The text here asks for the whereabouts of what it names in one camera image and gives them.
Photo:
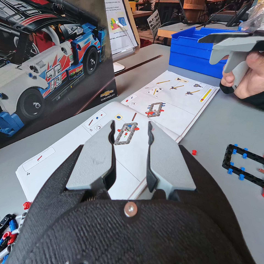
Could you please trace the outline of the clear plastic bag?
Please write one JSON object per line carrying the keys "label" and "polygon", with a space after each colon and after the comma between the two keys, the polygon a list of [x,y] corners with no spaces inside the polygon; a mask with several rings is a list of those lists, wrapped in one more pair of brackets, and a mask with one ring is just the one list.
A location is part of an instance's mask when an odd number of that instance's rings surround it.
{"label": "clear plastic bag", "polygon": [[238,31],[242,32],[254,32],[264,30],[264,1],[254,1],[249,9],[248,19],[245,22],[241,22],[238,27]]}

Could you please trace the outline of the person's right hand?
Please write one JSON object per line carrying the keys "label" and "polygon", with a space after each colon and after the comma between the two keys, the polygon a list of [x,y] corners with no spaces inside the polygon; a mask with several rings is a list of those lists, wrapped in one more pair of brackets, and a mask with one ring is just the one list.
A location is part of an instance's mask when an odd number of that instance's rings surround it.
{"label": "person's right hand", "polygon": [[246,63],[248,70],[241,80],[238,87],[231,91],[234,81],[234,75],[232,72],[224,73],[220,81],[220,89],[225,94],[234,94],[235,91],[249,91],[254,93],[260,93],[264,91],[264,53],[254,51],[248,54]]}

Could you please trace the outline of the blue plastic bin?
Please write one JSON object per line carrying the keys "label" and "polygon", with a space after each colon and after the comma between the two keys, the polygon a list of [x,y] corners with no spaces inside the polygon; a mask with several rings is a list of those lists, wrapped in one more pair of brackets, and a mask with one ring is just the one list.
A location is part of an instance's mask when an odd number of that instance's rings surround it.
{"label": "blue plastic bin", "polygon": [[222,78],[223,67],[227,60],[210,64],[210,57],[214,43],[198,43],[204,36],[213,33],[236,32],[217,28],[195,27],[172,35],[169,64],[186,70],[205,74],[211,77]]}

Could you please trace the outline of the black race car box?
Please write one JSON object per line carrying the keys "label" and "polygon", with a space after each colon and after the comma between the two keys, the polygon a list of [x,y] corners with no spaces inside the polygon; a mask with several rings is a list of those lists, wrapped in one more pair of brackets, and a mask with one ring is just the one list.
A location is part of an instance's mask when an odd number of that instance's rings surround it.
{"label": "black race car box", "polygon": [[0,1],[1,148],[115,97],[104,1]]}

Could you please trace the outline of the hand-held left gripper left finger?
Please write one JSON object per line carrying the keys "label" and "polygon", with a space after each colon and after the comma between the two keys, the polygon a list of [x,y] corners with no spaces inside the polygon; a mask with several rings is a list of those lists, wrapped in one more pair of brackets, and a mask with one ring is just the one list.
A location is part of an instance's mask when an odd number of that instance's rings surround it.
{"label": "hand-held left gripper left finger", "polygon": [[66,184],[68,190],[108,191],[114,185],[114,133],[115,121],[110,120],[85,142]]}

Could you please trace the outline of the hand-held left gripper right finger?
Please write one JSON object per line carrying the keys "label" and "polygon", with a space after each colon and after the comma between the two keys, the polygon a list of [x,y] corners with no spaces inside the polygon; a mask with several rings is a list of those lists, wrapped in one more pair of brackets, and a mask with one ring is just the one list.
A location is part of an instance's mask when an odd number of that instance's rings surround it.
{"label": "hand-held left gripper right finger", "polygon": [[178,143],[152,121],[148,122],[148,137],[146,180],[150,193],[196,190]]}

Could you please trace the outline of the pile of plastic building pieces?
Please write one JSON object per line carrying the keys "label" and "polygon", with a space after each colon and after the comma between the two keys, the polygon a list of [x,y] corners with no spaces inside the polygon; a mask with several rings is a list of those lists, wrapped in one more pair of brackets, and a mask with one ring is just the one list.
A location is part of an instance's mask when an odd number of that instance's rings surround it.
{"label": "pile of plastic building pieces", "polygon": [[17,237],[22,230],[22,225],[28,214],[32,202],[23,204],[24,211],[20,215],[7,214],[0,222],[0,263],[3,264],[8,259]]}

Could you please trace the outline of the white printed sign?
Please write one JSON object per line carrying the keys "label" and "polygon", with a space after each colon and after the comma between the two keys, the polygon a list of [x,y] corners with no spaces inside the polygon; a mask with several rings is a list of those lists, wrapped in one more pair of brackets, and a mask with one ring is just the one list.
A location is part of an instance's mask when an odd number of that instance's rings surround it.
{"label": "white printed sign", "polygon": [[161,27],[160,16],[159,16],[158,10],[155,10],[155,12],[150,17],[147,18],[147,22],[150,27],[152,36],[153,38],[155,38],[158,29]]}

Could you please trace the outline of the white instruction booklet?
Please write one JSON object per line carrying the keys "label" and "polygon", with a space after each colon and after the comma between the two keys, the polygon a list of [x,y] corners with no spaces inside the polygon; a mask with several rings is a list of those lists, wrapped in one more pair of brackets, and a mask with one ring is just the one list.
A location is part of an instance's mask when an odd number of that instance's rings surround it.
{"label": "white instruction booklet", "polygon": [[111,102],[90,118],[24,162],[16,171],[28,201],[33,201],[51,174],[81,144],[115,121],[116,181],[108,191],[114,200],[136,199],[146,186],[148,122],[152,121],[170,137],[161,136],[157,162],[172,165],[179,143],[194,124],[219,87],[165,71],[149,84],[120,102]]}

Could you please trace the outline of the black frame assembly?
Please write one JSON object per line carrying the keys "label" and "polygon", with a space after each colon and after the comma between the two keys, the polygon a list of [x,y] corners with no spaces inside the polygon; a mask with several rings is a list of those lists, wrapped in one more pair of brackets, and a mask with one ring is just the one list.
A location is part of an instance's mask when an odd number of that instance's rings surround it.
{"label": "black frame assembly", "polygon": [[232,156],[240,154],[243,159],[250,159],[261,165],[264,165],[264,157],[254,154],[248,148],[240,148],[237,144],[229,144],[226,148],[222,167],[227,170],[229,175],[236,174],[240,181],[248,180],[249,182],[262,188],[262,197],[264,197],[264,180],[260,179],[249,172],[246,172],[245,167],[236,167],[232,162]]}

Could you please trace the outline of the computer monitor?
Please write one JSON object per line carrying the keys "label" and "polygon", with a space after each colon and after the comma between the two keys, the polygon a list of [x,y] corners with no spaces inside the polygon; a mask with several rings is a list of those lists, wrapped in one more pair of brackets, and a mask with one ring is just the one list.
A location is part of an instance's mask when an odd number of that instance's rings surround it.
{"label": "computer monitor", "polygon": [[108,32],[113,60],[136,52],[139,44],[133,31],[134,18],[128,1],[105,0]]}

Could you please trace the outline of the person's right forearm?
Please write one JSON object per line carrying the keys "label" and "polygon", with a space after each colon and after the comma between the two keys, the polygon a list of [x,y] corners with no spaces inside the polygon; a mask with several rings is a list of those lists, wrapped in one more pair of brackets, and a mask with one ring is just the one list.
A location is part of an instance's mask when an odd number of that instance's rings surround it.
{"label": "person's right forearm", "polygon": [[252,93],[249,91],[235,91],[234,94],[243,105],[252,106],[264,110],[264,92]]}

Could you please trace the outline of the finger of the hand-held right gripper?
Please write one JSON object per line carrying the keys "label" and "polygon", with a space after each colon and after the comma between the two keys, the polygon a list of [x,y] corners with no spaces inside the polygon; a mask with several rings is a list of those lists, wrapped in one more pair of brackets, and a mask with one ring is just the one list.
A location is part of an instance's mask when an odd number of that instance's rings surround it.
{"label": "finger of the hand-held right gripper", "polygon": [[264,42],[263,31],[253,31],[253,32],[222,32],[222,33],[213,33],[207,36],[204,36],[198,40],[198,43],[214,43],[218,44],[221,41],[228,38],[248,38],[250,43]]}
{"label": "finger of the hand-held right gripper", "polygon": [[251,51],[263,51],[263,41],[263,36],[226,38],[213,45],[209,62],[214,65],[228,55],[227,65],[238,65]]}

